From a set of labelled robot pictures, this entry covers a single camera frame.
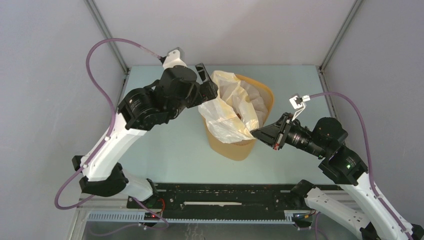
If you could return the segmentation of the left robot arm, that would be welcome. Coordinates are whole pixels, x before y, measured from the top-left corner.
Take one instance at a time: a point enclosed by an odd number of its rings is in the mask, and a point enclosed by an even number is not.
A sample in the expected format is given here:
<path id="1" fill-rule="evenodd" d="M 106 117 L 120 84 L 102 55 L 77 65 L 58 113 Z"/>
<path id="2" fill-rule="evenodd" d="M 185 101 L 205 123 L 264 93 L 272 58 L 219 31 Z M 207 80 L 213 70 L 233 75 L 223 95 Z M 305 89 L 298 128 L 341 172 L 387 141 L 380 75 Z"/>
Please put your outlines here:
<path id="1" fill-rule="evenodd" d="M 127 173 L 119 163 L 123 154 L 154 126 L 168 124 L 185 109 L 197 107 L 218 96 L 203 63 L 192 70 L 183 65 L 164 69 L 161 78 L 128 92 L 119 103 L 112 125 L 91 152 L 76 155 L 72 164 L 83 177 L 82 193 L 112 197 L 125 194 L 145 208 L 153 208 L 158 194 L 152 180 Z"/>

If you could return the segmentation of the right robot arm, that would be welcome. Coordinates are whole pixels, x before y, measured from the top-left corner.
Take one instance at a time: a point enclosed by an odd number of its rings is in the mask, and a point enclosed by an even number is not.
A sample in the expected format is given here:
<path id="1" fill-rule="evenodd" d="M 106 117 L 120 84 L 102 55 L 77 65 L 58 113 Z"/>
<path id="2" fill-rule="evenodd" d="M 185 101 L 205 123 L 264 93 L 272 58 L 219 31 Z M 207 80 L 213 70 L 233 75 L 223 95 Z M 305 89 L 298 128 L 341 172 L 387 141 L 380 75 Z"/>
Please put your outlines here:
<path id="1" fill-rule="evenodd" d="M 421 240 L 424 237 L 422 226 L 409 223 L 377 193 L 377 186 L 370 183 L 365 162 L 345 146 L 348 133 L 335 118 L 323 117 L 310 130 L 286 112 L 275 123 L 255 129 L 251 134 L 274 150 L 290 145 L 318 157 L 318 167 L 323 174 L 348 193 L 359 210 L 331 198 L 307 180 L 301 180 L 290 191 L 290 201 L 295 208 L 309 207 L 323 213 L 360 240 Z"/>

